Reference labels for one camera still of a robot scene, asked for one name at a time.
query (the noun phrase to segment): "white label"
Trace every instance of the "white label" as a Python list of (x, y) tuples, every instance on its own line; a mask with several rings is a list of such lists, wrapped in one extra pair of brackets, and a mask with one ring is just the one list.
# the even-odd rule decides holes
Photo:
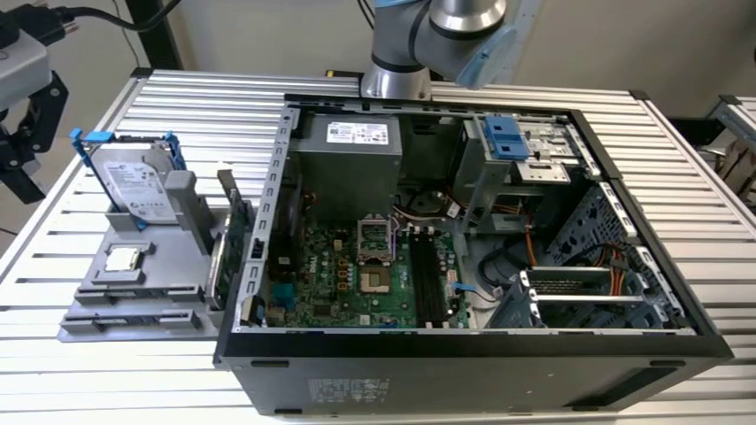
[(332, 122), (328, 124), (328, 143), (388, 144), (387, 124)]
[(454, 219), (456, 219), (459, 214), (460, 214), (460, 205), (452, 201), (450, 209), (447, 210), (447, 215)]
[(316, 403), (384, 403), (391, 380), (368, 379), (308, 379), (310, 396)]
[(107, 162), (106, 171), (131, 214), (147, 222), (175, 219), (155, 168), (143, 162)]

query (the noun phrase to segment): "white wall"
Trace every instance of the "white wall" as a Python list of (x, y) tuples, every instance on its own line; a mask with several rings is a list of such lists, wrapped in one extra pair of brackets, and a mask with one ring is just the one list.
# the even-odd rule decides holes
[[(198, 69), (322, 75), (368, 65), (354, 0), (184, 0), (179, 9)], [(702, 115), (722, 93), (756, 95), (755, 44), (754, 0), (542, 0), (512, 82), (643, 89), (666, 113)]]
[(754, 0), (543, 0), (514, 82), (643, 89), (703, 115), (719, 94), (756, 95), (755, 46)]
[(355, 0), (184, 0), (171, 24), (187, 68), (287, 75), (368, 68), (372, 33)]

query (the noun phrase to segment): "metal slats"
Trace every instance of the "metal slats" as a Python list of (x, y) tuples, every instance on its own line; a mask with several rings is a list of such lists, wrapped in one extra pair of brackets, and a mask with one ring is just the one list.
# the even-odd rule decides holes
[[(271, 128), (275, 130), (286, 92), (355, 96), (358, 83), (350, 79), (156, 71), (148, 80), (130, 83), (102, 127), (134, 135), (179, 129), (200, 192), (215, 195), (219, 188), (212, 177), (216, 162), (223, 161), (231, 164), (240, 188), (258, 204), (258, 184), (274, 140)], [(639, 191), (638, 201), (650, 220), (664, 229), (658, 231), (660, 238), (738, 358), (620, 413), (423, 415), (386, 420), (372, 416), (371, 423), (756, 422), (756, 284), (750, 284), (748, 278), (756, 256), (752, 229), (711, 189), (710, 178), (658, 124), (659, 117), (623, 91), (491, 86), (471, 92), (438, 83), (435, 99), (576, 108), (586, 113), (627, 185)], [(108, 200), (91, 176), (72, 166), (62, 180), (67, 178), (72, 184), (60, 186), (58, 201), (50, 202), (46, 213), (23, 231), (31, 235), (26, 246), (12, 258), (3, 258), (3, 264), (12, 266), (0, 274), (0, 306), (10, 307), (7, 311), (0, 308), (0, 374), (11, 374), (3, 375), (11, 379), (0, 379), (0, 412), (15, 413), (0, 416), (0, 421), (102, 423), (119, 418), (155, 423), (218, 421), (219, 417), (260, 421), (238, 382), (227, 372), (212, 370), (214, 342), (62, 344), (55, 340), (58, 317), (71, 303), (78, 279), (87, 272), (88, 255), (108, 227), (102, 216)], [(226, 205), (220, 194), (208, 202)], [(698, 227), (686, 227), (687, 223)], [(720, 279), (712, 277), (715, 272)]]

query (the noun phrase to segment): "metal frame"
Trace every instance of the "metal frame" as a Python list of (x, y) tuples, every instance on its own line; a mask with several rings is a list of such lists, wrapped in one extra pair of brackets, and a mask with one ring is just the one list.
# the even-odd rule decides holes
[[(180, 135), (184, 135), (182, 143), (190, 145), (184, 149), (190, 169), (199, 173), (200, 177), (210, 175), (210, 164), (226, 158), (234, 164), (235, 174), (242, 174), (244, 177), (244, 182), (240, 183), (243, 194), (258, 205), (259, 191), (254, 184), (264, 177), (264, 166), (259, 159), (272, 146), (286, 92), (355, 96), (358, 81), (156, 71), (150, 79), (140, 77), (130, 81), (99, 128), (130, 134), (159, 135), (167, 126), (172, 127)], [(650, 401), (619, 413), (575, 413), (567, 416), (555, 413), (527, 420), (600, 422), (620, 419), (623, 423), (631, 424), (663, 421), (668, 424), (690, 425), (710, 423), (716, 417), (728, 423), (752, 423), (756, 420), (756, 403), (752, 396), (756, 388), (754, 386), (756, 368), (752, 366), (756, 360), (752, 225), (740, 221), (738, 217), (740, 214), (726, 205), (726, 200), (728, 203), (735, 202), (732, 198), (723, 199), (711, 189), (712, 178), (700, 173), (690, 163), (691, 155), (679, 148), (682, 141), (676, 137), (670, 137), (664, 128), (659, 126), (658, 121), (666, 122), (666, 120), (658, 118), (656, 114), (651, 115), (642, 102), (626, 91), (491, 86), (471, 92), (450, 83), (435, 83), (434, 96), (442, 102), (524, 104), (576, 108), (584, 112), (586, 120), (591, 123), (598, 138), (623, 173), (632, 196), (647, 213), (651, 227), (656, 229), (680, 272), (702, 304), (707, 307), (736, 355), (736, 359), (728, 365), (714, 368), (704, 375), (660, 393)], [(38, 317), (44, 312), (52, 313), (55, 310), (50, 310), (51, 308), (68, 305), (74, 290), (79, 286), (78, 279), (83, 277), (88, 268), (88, 256), (99, 246), (104, 233), (99, 213), (104, 212), (107, 203), (104, 195), (92, 191), (91, 179), (79, 170), (78, 162), (74, 161), (68, 166), (50, 192), (48, 199), (38, 208), (20, 236), (0, 259), (0, 276), (3, 276), (0, 305), (10, 305), (7, 311), (0, 309), (3, 323), (18, 315), (22, 317), (23, 314), (27, 317), (34, 314)], [(707, 196), (691, 197), (692, 189), (706, 192)], [(223, 196), (220, 188), (208, 185), (202, 187), (202, 192), (211, 194), (212, 199)], [(712, 231), (714, 228), (706, 223), (714, 219), (716, 219), (715, 223), (728, 226), (726, 228), (719, 226), (718, 230)], [(72, 233), (56, 235), (55, 232), (63, 227), (67, 227)], [(68, 258), (56, 255), (63, 247), (71, 252)], [(40, 267), (56, 267), (60, 280), (51, 282), (46, 277), (50, 274)], [(35, 307), (36, 310), (26, 310), (28, 306)], [(39, 353), (32, 347), (42, 346), (42, 343), (47, 344), (46, 338), (55, 337), (58, 321), (51, 326), (52, 333), (48, 336), (42, 333), (39, 325), (0, 326), (0, 331), (4, 332), (0, 334), (4, 355), (12, 358), (18, 356), (19, 359), (24, 359), (24, 364), (28, 364), (28, 367), (19, 366), (14, 369), (15, 377), (22, 380), (20, 382), (32, 385), (36, 379), (44, 376), (52, 377), (55, 374), (38, 375), (38, 372), (50, 370), (52, 359), (63, 359), (63, 357), (36, 359)], [(14, 338), (24, 338), (26, 341), (18, 341), (16, 344)], [(212, 347), (211, 342), (192, 343), (192, 345), (143, 343), (139, 347), (128, 344), (54, 344), (47, 349), (47, 356), (76, 355), (79, 359), (87, 360), (76, 364), (71, 363), (67, 369), (56, 369), (64, 372), (94, 370), (94, 367), (104, 371), (134, 369), (134, 373), (122, 372), (119, 377), (111, 376), (112, 374), (95, 374), (108, 379), (110, 388), (115, 386), (114, 388), (132, 389), (135, 386), (128, 379), (138, 379), (138, 375), (140, 381), (146, 382), (144, 385), (151, 382), (152, 387), (155, 383), (171, 379), (166, 374), (178, 373), (178, 369), (206, 368), (200, 365), (211, 363)], [(106, 352), (118, 353), (119, 356), (112, 357), (108, 354), (107, 358), (103, 358), (102, 353)], [(171, 359), (164, 357), (171, 355), (180, 357)], [(192, 364), (198, 366), (184, 366), (190, 358), (194, 359)], [(148, 373), (154, 378), (144, 381), (143, 373), (136, 372), (136, 369), (144, 366), (124, 369), (124, 359), (134, 359), (138, 366), (143, 365), (142, 361), (162, 362), (162, 369), (176, 372)], [(148, 406), (152, 409), (119, 410), (118, 413), (111, 410), (92, 410), (67, 414), (76, 418), (82, 414), (82, 418), (91, 420), (94, 418), (107, 420), (118, 414), (120, 418), (128, 417), (132, 421), (151, 420), (156, 412), (160, 412), (166, 419), (175, 421), (188, 417), (194, 420), (199, 418), (212, 420), (222, 414), (228, 421), (254, 421), (256, 414), (248, 407), (248, 400), (239, 385), (228, 382), (222, 386), (214, 386), (211, 382), (204, 383), (206, 379), (198, 376), (198, 381), (192, 381), (192, 388), (200, 391), (227, 389), (223, 399), (212, 395), (218, 392), (171, 392), (151, 389), (150, 393), (143, 393), (146, 397), (140, 397), (140, 393), (130, 393), (128, 403), (120, 393), (107, 397), (108, 394), (100, 393), (102, 389), (95, 383), (71, 379), (67, 381), (68, 388), (76, 389), (78, 392), (99, 394), (98, 409), (126, 406)], [(140, 401), (143, 398), (150, 399), (150, 403)], [(40, 396), (36, 398), (35, 407), (16, 405), (15, 410), (46, 409), (50, 402), (48, 398)], [(94, 405), (91, 407), (75, 407), (75, 405), (84, 404), (67, 402), (67, 408), (95, 408)], [(192, 406), (192, 409), (160, 409), (164, 406)], [(212, 406), (212, 408), (204, 409), (198, 406)], [(62, 413), (30, 413), (35, 419), (47, 417), (48, 414), (51, 418), (56, 418)], [(318, 419), (323, 423), (343, 420)], [(522, 416), (511, 416), (507, 413), (475, 414), (454, 418), (439, 415), (372, 417), (375, 423), (446, 421), (462, 424), (524, 420)]]

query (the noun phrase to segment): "cable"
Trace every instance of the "cable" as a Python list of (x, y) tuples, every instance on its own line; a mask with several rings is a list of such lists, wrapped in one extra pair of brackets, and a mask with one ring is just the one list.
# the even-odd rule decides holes
[(619, 250), (619, 248), (612, 243), (598, 243), (595, 245), (591, 245), (588, 248), (578, 252), (576, 255), (574, 255), (570, 259), (567, 259), (567, 261), (563, 263), (563, 266), (574, 265), (574, 263), (578, 262), (579, 259), (584, 258), (586, 255), (588, 255), (591, 252), (594, 252), (603, 246), (615, 251)]
[(427, 215), (427, 214), (408, 212), (406, 210), (406, 208), (399, 204), (394, 204), (394, 211), (400, 213), (407, 219), (411, 219), (411, 220), (415, 220), (415, 221), (432, 221), (432, 220), (440, 220), (440, 219), (447, 218), (446, 215), (434, 215), (434, 214)]
[(480, 298), (487, 303), (492, 303), (492, 304), (496, 303), (495, 299), (487, 298), (478, 290), (466, 290), (464, 293), (475, 295), (478, 298)]
[(376, 13), (374, 12), (372, 7), (370, 7), (368, 0), (363, 0), (363, 4), (366, 5), (366, 9), (368, 9), (370, 17), (376, 21)]
[(478, 271), (478, 275), (480, 277), (480, 280), (488, 284), (488, 286), (492, 286), (494, 288), (502, 287), (504, 289), (510, 288), (511, 283), (508, 282), (499, 282), (495, 281), (491, 277), (488, 277), (488, 275), (486, 274), (486, 265), (496, 259), (496, 257), (499, 257), (500, 255), (503, 255), (510, 262), (512, 263), (512, 265), (520, 269), (528, 268), (528, 265), (524, 261), (522, 261), (520, 259), (518, 259), (511, 253), (510, 253), (510, 249), (514, 247), (514, 245), (520, 242), (520, 238), (518, 237), (511, 237), (508, 238), (503, 245), (496, 248), (494, 251), (491, 251), (488, 254), (486, 254), (482, 258), (482, 260), (478, 263), (476, 266), (476, 271)]
[(524, 243), (528, 248), (528, 259), (531, 260), (531, 267), (536, 267), (539, 262), (535, 260), (534, 254), (534, 239), (531, 238), (531, 223), (534, 222), (534, 215), (528, 216), (528, 224), (524, 225)]
[(610, 281), (612, 284), (610, 285), (610, 296), (615, 295), (615, 268), (610, 268)]
[(363, 2), (360, 2), (360, 0), (358, 0), (358, 6), (359, 6), (359, 9), (363, 11), (363, 16), (366, 17), (366, 22), (370, 25), (370, 29), (375, 29), (374, 23), (370, 20), (368, 12), (366, 12), (366, 5), (363, 5)]
[[(116, 15), (119, 15), (119, 18), (120, 18), (119, 0), (110, 0), (110, 1), (114, 2), (114, 6), (116, 7)], [(138, 55), (138, 51), (134, 49), (134, 44), (131, 44), (131, 39), (130, 39), (130, 36), (127, 35), (126, 28), (120, 29), (120, 33), (123, 34), (123, 38), (127, 41), (127, 45), (130, 46), (131, 55), (134, 56), (134, 61), (138, 64), (138, 68), (142, 68), (140, 56)]]
[(8, 230), (7, 228), (0, 228), (0, 232), (7, 233), (11, 236), (19, 236), (14, 230)]
[(171, 0), (155, 16), (150, 18), (147, 22), (142, 22), (140, 24), (131, 23), (94, 7), (59, 7), (58, 10), (66, 13), (67, 18), (71, 18), (71, 20), (74, 20), (74, 18), (83, 17), (99, 18), (124, 29), (128, 29), (130, 31), (143, 33), (154, 29), (162, 23), (180, 2), (182, 0)]

